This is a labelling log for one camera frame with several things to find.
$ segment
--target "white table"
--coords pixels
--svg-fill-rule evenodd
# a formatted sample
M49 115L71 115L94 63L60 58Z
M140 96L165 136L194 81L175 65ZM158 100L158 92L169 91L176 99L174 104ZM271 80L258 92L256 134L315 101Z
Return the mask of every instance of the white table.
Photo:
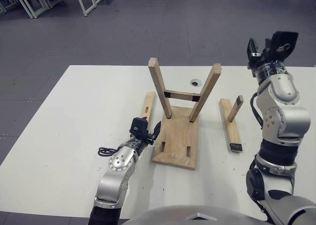
M193 78L205 81L210 67L161 67L167 89L200 92ZM296 158L295 194L316 202L316 69L289 67L311 127ZM141 113L147 91L153 91L146 66L70 66L28 124L0 167L0 210L88 217L108 158L101 146L115 148L127 139ZM262 140L249 100L257 81L246 67L223 67L199 119L195 171L150 162L144 150L130 180L121 218L164 205L215 205L263 219L246 192L245 174ZM227 149L219 114L220 98L245 100L236 116L243 153ZM171 100L191 107L193 102ZM152 124L162 119L157 98Z

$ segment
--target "mortise hole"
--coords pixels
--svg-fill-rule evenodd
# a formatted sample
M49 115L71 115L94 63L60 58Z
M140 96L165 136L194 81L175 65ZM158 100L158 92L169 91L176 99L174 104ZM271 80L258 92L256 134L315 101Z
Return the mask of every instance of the mortise hole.
M160 146L160 152L164 152L164 146L166 145L166 142L162 142Z
M201 82L201 80L199 80L197 78L194 78L194 79L191 79L190 85L193 86L193 87L201 87L202 86L202 82Z
M191 157L191 147L187 146L187 157Z

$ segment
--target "black tape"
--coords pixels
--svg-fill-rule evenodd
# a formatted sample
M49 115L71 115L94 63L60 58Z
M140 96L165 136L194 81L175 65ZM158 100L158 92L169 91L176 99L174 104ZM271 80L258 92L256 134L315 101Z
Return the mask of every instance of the black tape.
M164 92L164 96L165 96L166 98L171 98L171 93L169 93L169 92Z
M241 103L240 96L237 97L236 102L237 102L237 105L240 105Z
M192 102L198 102L200 97L201 97L201 96L195 96L195 95L193 95L193 96L192 96Z
M229 144L229 146L231 147L231 151L234 151L234 152L242 152L242 146L241 144Z

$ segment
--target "wooden stick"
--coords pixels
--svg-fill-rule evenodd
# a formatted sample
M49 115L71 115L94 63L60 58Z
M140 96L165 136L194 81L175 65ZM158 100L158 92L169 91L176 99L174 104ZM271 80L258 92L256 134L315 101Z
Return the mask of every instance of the wooden stick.
M197 103L195 103L191 115L190 115L190 122L194 122L201 111L204 103L206 102L209 94L211 93L213 87L216 84L216 81L218 80L219 76L221 75L222 67L220 64L214 64L211 72L209 73L207 80L203 86L203 89L201 91L201 97Z
M227 135L228 145L231 148L231 151L234 152L242 152L242 144L239 136L239 132L237 129L236 121L233 120L229 122L228 115L232 112L232 104L229 99L221 99L219 101L220 113L222 116L222 120L225 125L225 131Z
M172 91L172 90L165 90L164 96L166 98L176 98L176 99L182 99L182 100L188 100L193 102L198 102L200 95L197 93L186 93L186 92L178 92L178 91Z
M151 123L151 113L152 108L155 103L156 94L155 92L148 92L145 97L144 106L142 110L141 117L146 117L146 120L148 121L148 128L150 128Z
M231 110L231 112L228 115L228 121L232 122L235 116L237 115L241 105L243 104L243 97L242 95L239 95L235 101L235 104Z
M162 108L164 110L164 113L165 113L167 118L171 118L172 110L171 110L171 106L169 103L169 99L165 98L165 96L164 96L164 91L166 90L166 88L165 88L164 83L163 83L158 59L157 58L150 58L150 60L148 62L148 68L149 68L150 74L152 75L154 85L156 87L156 91L158 93L158 96L159 96Z

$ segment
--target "wooden stool leg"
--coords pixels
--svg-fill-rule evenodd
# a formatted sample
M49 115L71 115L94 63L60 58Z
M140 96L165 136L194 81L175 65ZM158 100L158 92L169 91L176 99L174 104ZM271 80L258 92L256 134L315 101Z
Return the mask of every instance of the wooden stool leg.
M216 81L218 80L219 76L221 75L222 67L220 64L214 64L213 68L211 69L211 72L209 73L207 80L203 86L203 89L201 91L201 97L197 103L195 103L191 115L190 115L190 122L194 122L201 111L204 103L206 102L209 94L211 93L213 87L216 84Z
M148 63L148 68L149 68L150 74L152 75L154 85L156 87L156 90L157 90L159 99L161 101L161 105L162 105L162 108L164 110L164 113L165 113L167 118L171 118L172 110L171 110L171 106L169 103L169 99L167 99L164 96L164 92L165 92L166 88L165 88L164 83L163 83L158 59L157 58L150 58L149 63Z

